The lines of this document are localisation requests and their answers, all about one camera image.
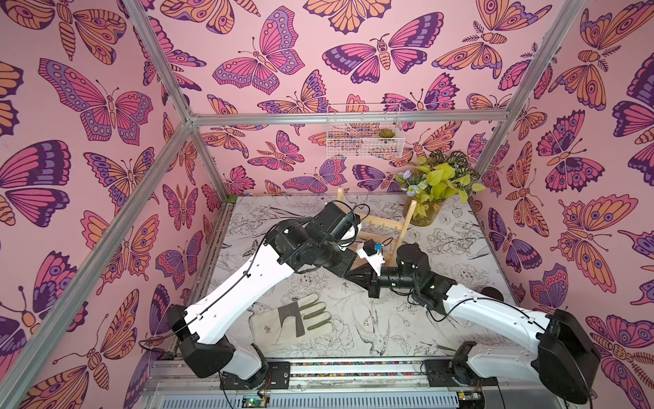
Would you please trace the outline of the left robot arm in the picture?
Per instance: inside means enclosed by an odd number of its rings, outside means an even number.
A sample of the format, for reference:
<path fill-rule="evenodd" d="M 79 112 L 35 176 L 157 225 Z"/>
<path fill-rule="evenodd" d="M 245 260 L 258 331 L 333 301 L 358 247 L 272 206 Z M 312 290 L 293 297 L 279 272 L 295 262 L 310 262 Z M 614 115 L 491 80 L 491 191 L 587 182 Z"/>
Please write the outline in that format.
<path fill-rule="evenodd" d="M 228 329 L 268 290 L 306 266 L 344 276 L 357 257 L 349 245 L 360 224 L 360 216 L 336 202 L 314 217 L 285 219 L 269 228 L 254 255 L 212 293 L 188 307 L 171 306 L 167 320 L 192 372 L 198 378 L 227 372 L 259 385 L 267 373 L 262 351 L 231 343 Z"/>

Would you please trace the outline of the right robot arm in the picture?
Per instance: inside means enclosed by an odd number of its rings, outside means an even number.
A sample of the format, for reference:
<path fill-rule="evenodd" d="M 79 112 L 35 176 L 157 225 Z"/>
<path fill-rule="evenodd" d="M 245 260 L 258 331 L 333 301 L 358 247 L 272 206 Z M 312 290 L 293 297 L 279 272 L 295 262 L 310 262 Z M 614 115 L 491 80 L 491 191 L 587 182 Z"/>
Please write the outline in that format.
<path fill-rule="evenodd" d="M 592 386 L 601 358 L 577 318 L 561 309 L 552 313 L 519 308 L 469 289 L 432 271 L 417 244 L 404 244 L 388 266 L 383 249 L 370 241 L 345 250 L 343 279 L 363 287 L 371 298 L 383 288 L 403 289 L 427 314 L 480 325 L 513 343 L 507 352 L 483 352 L 469 344 L 463 365 L 480 378 L 536 382 L 561 400 L 591 407 Z"/>

